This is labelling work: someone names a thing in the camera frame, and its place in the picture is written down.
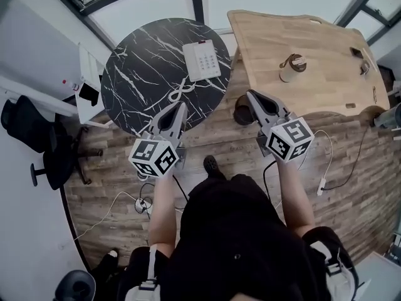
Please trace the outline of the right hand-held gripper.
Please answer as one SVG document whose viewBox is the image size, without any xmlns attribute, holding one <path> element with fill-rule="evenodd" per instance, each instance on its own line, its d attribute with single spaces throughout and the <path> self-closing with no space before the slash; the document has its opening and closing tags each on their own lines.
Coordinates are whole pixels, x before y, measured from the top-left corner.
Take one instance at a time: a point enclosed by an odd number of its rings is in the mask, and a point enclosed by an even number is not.
<svg viewBox="0 0 401 301">
<path fill-rule="evenodd" d="M 303 117 L 288 113 L 284 103 L 274 96 L 255 90 L 248 90 L 246 96 L 261 128 L 256 141 L 264 157 L 272 154 L 281 162 L 289 162 L 306 154 L 315 137 Z"/>
</svg>

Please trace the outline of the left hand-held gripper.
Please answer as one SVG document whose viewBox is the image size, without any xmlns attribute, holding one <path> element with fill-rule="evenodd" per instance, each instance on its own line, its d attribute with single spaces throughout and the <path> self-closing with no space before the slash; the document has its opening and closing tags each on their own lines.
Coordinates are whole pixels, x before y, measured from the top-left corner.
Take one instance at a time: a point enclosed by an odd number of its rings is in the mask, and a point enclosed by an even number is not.
<svg viewBox="0 0 401 301">
<path fill-rule="evenodd" d="M 186 128 L 187 111 L 185 102 L 171 103 L 153 118 L 150 133 L 144 132 L 135 140 L 128 161 L 139 178 L 160 178 L 184 164 L 185 148 L 180 138 Z"/>
</svg>

